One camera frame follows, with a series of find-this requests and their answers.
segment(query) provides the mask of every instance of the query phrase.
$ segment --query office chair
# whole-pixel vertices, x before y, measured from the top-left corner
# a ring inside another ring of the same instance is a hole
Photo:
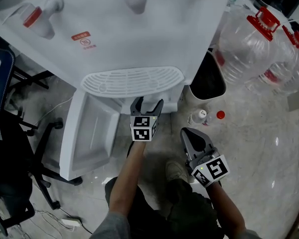
[[[8,228],[30,219],[35,214],[29,201],[32,193],[32,180],[29,175],[34,176],[53,210],[59,209],[60,203],[52,201],[47,191],[51,183],[45,181],[43,175],[75,186],[82,183],[81,177],[67,181],[58,173],[45,168],[41,163],[53,128],[63,128],[62,119],[48,124],[35,153],[33,153],[18,118],[9,112],[0,111],[0,197],[11,215],[11,218],[6,220],[0,217],[0,230],[5,236],[7,236]]]

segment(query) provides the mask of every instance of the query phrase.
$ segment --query drip tray grille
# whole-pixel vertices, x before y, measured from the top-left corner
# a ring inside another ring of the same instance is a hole
[[[142,67],[92,73],[84,77],[81,87],[98,97],[129,98],[171,89],[183,79],[173,66]]]

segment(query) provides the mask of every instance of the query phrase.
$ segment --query person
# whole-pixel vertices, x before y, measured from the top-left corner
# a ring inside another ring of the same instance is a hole
[[[210,200],[204,198],[192,191],[185,167],[173,160],[165,168],[166,195],[173,204],[170,214],[166,220],[154,211],[138,187],[145,146],[134,142],[119,176],[106,184],[109,212],[90,239],[222,239],[224,234],[230,239],[259,239],[246,229],[244,218],[218,182],[206,188]]]

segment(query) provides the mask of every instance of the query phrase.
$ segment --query tiled floor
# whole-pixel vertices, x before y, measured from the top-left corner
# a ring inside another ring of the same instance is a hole
[[[57,78],[49,79],[48,83],[48,91],[35,86],[27,91],[23,101],[26,121],[38,121],[45,112],[70,98],[75,91]],[[69,106],[70,102],[44,118],[40,130],[31,138],[34,148],[49,121],[62,117],[66,122]],[[222,180],[223,188],[242,212],[247,228],[255,230],[262,238],[284,238],[299,211],[299,112],[287,113],[285,99],[271,95],[258,97],[244,89],[228,92],[214,103],[214,107],[226,112],[224,121],[196,128],[208,134],[219,152],[226,156],[231,173]],[[186,119],[191,110],[183,103],[179,112],[163,114],[159,119],[159,130],[146,148],[139,185],[149,204],[155,209],[162,209],[165,215],[170,204],[164,197],[164,165],[171,157],[185,159],[179,132],[187,126]],[[62,130],[51,134],[44,158],[46,166],[55,171],[58,171],[62,135]],[[130,143],[129,116],[122,115],[108,164],[84,175],[79,186],[47,179],[52,183],[49,189],[51,197],[60,201],[63,210],[79,216],[90,231],[97,228],[107,213],[104,182],[119,174]],[[206,194],[199,184],[192,184],[192,187],[196,192]],[[31,202],[40,210],[64,217],[60,210],[50,210],[36,187],[33,187]],[[61,238],[40,214],[31,220],[46,233]],[[33,239],[48,238],[32,221],[22,223],[24,231]],[[73,233],[57,228],[63,238],[89,237],[82,228]]]

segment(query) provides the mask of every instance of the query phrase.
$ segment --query sleeve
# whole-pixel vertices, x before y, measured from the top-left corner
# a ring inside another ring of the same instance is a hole
[[[255,231],[245,230],[237,239],[261,239]]]
[[[90,239],[130,239],[128,219],[120,213],[108,213]]]

